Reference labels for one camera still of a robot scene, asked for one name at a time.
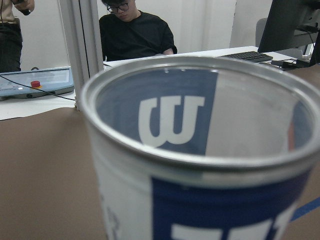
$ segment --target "white wall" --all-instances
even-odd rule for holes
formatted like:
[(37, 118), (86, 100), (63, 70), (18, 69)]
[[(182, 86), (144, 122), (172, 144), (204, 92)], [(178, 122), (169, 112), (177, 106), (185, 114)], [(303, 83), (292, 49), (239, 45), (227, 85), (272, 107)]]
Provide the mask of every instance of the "white wall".
[[(255, 44), (256, 23), (272, 0), (136, 0), (138, 9), (170, 26), (179, 53)], [(107, 8), (97, 0), (99, 17)], [(58, 0), (35, 0), (29, 16), (15, 10), (23, 35), (21, 68), (69, 66)]]

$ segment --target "red button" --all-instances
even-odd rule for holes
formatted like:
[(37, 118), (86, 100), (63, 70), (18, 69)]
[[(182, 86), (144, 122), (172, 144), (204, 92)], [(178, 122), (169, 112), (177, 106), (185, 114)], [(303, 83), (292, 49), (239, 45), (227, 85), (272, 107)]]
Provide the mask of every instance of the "red button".
[(31, 87), (33, 87), (33, 88), (41, 87), (40, 82), (39, 81), (32, 81), (31, 82)]

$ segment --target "person's hand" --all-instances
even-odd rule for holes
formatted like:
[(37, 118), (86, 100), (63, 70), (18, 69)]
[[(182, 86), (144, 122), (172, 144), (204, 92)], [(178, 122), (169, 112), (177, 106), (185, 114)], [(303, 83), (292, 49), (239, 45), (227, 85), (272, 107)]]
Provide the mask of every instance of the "person's hand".
[(35, 0), (13, 0), (14, 7), (19, 11), (29, 9), (32, 12), (35, 9)]

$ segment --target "beige shirt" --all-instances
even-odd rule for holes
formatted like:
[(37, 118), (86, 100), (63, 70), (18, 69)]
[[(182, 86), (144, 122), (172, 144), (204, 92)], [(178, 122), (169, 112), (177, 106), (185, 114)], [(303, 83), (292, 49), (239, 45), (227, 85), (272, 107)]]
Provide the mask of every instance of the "beige shirt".
[(14, 17), (14, 13), (12, 12), (13, 3), (11, 0), (3, 0), (2, 3), (2, 20), (4, 23), (16, 24), (16, 20)]

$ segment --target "eyeglasses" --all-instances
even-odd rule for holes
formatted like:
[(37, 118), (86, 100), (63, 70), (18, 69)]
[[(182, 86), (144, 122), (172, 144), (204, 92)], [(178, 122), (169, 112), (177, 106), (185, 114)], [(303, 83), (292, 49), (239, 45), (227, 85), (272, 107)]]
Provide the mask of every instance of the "eyeglasses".
[(111, 14), (117, 14), (119, 9), (125, 12), (129, 9), (129, 3), (125, 2), (119, 6), (108, 6), (107, 9)]

